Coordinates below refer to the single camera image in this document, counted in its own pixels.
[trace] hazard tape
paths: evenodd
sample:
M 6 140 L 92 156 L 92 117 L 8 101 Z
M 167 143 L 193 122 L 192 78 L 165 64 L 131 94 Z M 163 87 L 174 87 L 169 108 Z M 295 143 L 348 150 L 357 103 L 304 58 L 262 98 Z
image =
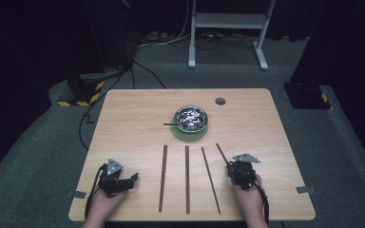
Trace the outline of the hazard tape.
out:
M 93 96 L 91 96 L 91 98 L 88 99 L 87 101 L 58 101 L 58 105 L 59 106 L 89 106 L 89 105 L 92 105 L 99 99 L 100 92 L 103 88 L 104 83 L 105 82 L 100 82 L 99 84 L 96 85 L 95 94 Z

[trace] bowl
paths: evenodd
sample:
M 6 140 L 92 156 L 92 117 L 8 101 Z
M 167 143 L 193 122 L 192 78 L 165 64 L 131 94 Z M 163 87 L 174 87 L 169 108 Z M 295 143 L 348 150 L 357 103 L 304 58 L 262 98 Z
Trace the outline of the bowl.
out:
M 174 124 L 186 133 L 197 133 L 208 124 L 206 112 L 198 106 L 184 106 L 174 115 Z

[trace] hand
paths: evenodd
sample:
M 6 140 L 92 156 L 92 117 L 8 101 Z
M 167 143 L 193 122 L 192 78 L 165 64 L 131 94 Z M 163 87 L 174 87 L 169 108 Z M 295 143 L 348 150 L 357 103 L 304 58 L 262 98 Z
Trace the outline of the hand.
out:
M 126 198 L 127 191 L 117 193 L 110 198 L 105 191 L 99 189 L 91 200 L 90 209 L 84 228 L 102 227 L 115 208 Z
M 260 176 L 257 175 L 259 187 L 263 190 Z M 236 195 L 237 203 L 249 228 L 268 227 L 263 217 L 263 202 L 256 186 L 242 190 L 239 185 L 232 182 L 233 192 Z

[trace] wooden table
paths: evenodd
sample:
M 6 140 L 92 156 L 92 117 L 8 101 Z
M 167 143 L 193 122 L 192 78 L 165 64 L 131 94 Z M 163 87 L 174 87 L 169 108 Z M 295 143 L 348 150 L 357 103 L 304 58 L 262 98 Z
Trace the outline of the wooden table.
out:
M 223 98 L 225 105 L 215 103 Z M 169 123 L 182 106 L 196 105 L 209 118 L 206 135 L 182 142 Z M 89 193 L 98 168 L 108 158 L 124 165 L 121 179 L 136 172 L 139 178 L 128 198 L 110 220 L 193 221 L 242 220 L 235 202 L 225 162 L 249 153 L 258 158 L 253 168 L 262 177 L 270 204 L 270 220 L 308 220 L 315 217 L 298 164 L 286 137 L 270 92 L 262 88 L 239 89 L 133 89 L 110 90 L 97 122 L 77 191 Z M 168 145 L 163 210 L 159 212 L 163 146 Z M 185 146 L 189 146 L 190 213 L 185 201 Z M 212 192 L 201 148 L 204 148 L 221 213 Z M 86 197 L 74 198 L 72 220 L 84 220 Z

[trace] gray carpet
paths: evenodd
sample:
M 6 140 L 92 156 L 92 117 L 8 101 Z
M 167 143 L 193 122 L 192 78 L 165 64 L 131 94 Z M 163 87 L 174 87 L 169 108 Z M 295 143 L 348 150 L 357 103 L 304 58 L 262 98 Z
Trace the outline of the gray carpet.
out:
M 216 43 L 199 41 L 202 48 Z M 263 52 L 269 65 L 261 71 L 250 43 L 220 44 L 211 50 L 197 49 L 197 66 L 187 68 L 188 48 L 172 46 L 139 47 L 135 60 L 155 72 L 167 88 L 265 87 L 274 98 L 292 145 L 317 216 L 310 221 L 284 221 L 285 227 L 365 227 L 365 150 L 344 115 L 334 91 L 327 94 L 331 110 L 293 109 L 282 83 L 289 82 L 307 41 L 294 43 L 265 40 Z M 183 47 L 186 43 L 176 44 Z M 147 70 L 133 66 L 114 89 L 162 88 Z M 104 90 L 116 79 L 105 82 Z M 67 213 L 87 151 L 78 127 L 88 107 L 56 104 L 66 82 L 49 92 L 51 108 L 34 122 L 0 163 L 0 227 L 81 227 Z M 90 111 L 97 121 L 101 100 Z M 81 135 L 89 145 L 95 123 L 83 123 Z M 152 223 L 120 223 L 120 227 L 155 227 Z M 164 224 L 164 227 L 184 227 Z M 220 227 L 219 224 L 197 224 Z M 283 227 L 272 221 L 271 227 Z

